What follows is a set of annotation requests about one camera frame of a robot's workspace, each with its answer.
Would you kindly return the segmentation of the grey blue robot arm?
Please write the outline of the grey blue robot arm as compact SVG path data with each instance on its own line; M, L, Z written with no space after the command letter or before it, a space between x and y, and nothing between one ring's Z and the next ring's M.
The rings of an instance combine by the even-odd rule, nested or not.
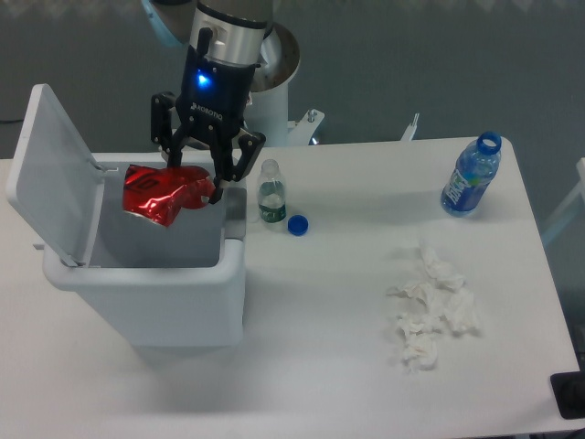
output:
M147 1L173 37L187 44L178 94L151 98L151 140L170 168L182 164L190 138L206 145L215 175L209 203L246 177L266 137L249 132L244 112L272 25L270 1Z

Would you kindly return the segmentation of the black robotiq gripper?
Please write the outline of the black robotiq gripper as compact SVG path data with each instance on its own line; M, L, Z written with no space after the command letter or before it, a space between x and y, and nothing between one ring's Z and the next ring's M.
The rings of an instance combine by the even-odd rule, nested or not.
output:
M265 145L266 136L249 132L244 119L264 39L263 8L197 8L178 98L171 91L151 98L151 141L167 154L168 167L182 165L188 138L209 147L215 169L209 204L250 173ZM174 109L180 124L173 133ZM240 150L237 163L233 145Z

